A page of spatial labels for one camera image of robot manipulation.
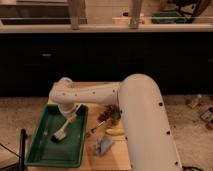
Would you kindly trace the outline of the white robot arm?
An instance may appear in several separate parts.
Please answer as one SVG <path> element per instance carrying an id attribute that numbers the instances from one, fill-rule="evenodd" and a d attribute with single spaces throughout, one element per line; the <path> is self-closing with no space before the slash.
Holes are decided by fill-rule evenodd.
<path id="1" fill-rule="evenodd" d="M 121 82 L 89 87 L 75 87 L 64 77 L 53 84 L 49 98 L 63 114 L 71 112 L 73 103 L 116 104 L 132 171 L 182 171 L 160 89 L 149 76 L 132 74 Z"/>

